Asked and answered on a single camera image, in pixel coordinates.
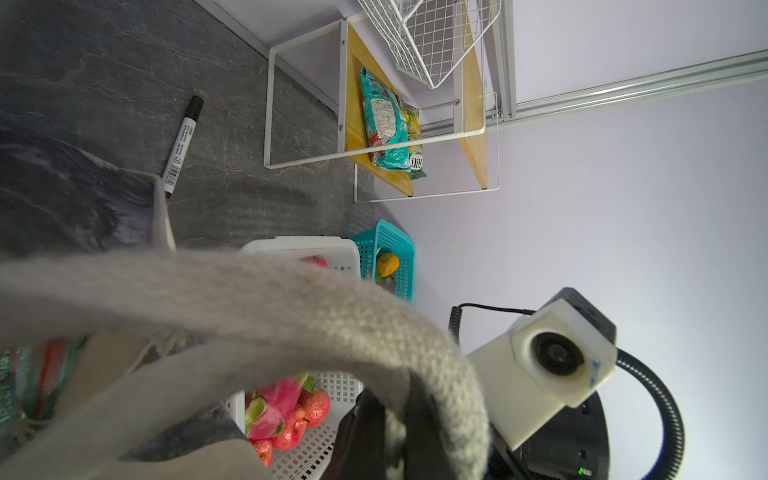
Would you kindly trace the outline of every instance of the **white wall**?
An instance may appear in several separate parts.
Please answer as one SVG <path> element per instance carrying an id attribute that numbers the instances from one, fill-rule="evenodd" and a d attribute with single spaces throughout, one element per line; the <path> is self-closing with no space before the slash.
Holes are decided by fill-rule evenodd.
<path id="1" fill-rule="evenodd" d="M 389 204 L 417 246 L 416 306 L 445 326 L 461 302 L 536 309 L 576 287 L 675 395 L 680 478 L 764 478 L 768 81 L 517 126 L 501 146 L 500 192 Z M 419 182 L 471 176 L 458 146 L 435 148 Z M 462 349 L 512 320 L 467 309 Z M 601 394 L 611 478 L 640 478 L 655 407 L 623 372 Z"/>
<path id="2" fill-rule="evenodd" d="M 514 7 L 518 101 L 768 48 L 765 0 L 514 0 Z"/>

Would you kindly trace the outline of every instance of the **white camera housing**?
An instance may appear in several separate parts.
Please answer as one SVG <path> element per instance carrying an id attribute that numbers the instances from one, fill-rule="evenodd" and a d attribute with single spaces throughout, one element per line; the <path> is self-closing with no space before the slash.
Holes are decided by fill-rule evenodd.
<path id="1" fill-rule="evenodd" d="M 556 375 L 538 361 L 536 337 L 557 333 L 581 351 L 583 363 Z M 468 355 L 485 394 L 491 423 L 517 449 L 563 406 L 578 407 L 616 366 L 616 347 L 584 316 L 559 298 Z"/>

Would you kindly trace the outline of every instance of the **marker label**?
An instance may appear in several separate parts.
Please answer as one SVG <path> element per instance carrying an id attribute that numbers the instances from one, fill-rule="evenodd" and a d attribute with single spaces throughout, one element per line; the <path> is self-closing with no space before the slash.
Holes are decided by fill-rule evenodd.
<path id="1" fill-rule="evenodd" d="M 192 133 L 197 126 L 197 122 L 189 117 L 184 117 L 179 128 L 179 134 L 176 136 L 176 143 L 173 150 L 170 151 L 168 162 L 163 172 L 163 187 L 169 194 L 174 192 L 176 182 L 179 180 L 181 165 L 184 164 L 184 157 L 187 156 L 187 149 L 192 139 Z"/>

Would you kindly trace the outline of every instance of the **camera lens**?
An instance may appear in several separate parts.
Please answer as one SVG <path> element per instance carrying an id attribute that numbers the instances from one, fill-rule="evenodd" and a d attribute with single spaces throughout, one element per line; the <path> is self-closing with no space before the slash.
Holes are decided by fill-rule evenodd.
<path id="1" fill-rule="evenodd" d="M 558 333 L 537 335 L 532 347 L 541 366 L 555 375 L 570 375 L 584 363 L 578 347 Z"/>

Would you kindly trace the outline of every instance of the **dragon fruit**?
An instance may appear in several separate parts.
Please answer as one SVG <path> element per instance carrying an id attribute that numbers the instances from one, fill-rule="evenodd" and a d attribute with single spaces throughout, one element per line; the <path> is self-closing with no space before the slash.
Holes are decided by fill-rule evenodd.
<path id="1" fill-rule="evenodd" d="M 250 440 L 269 439 L 283 432 L 285 419 L 296 408 L 308 374 L 282 379 L 256 390 L 245 411 L 245 431 Z"/>

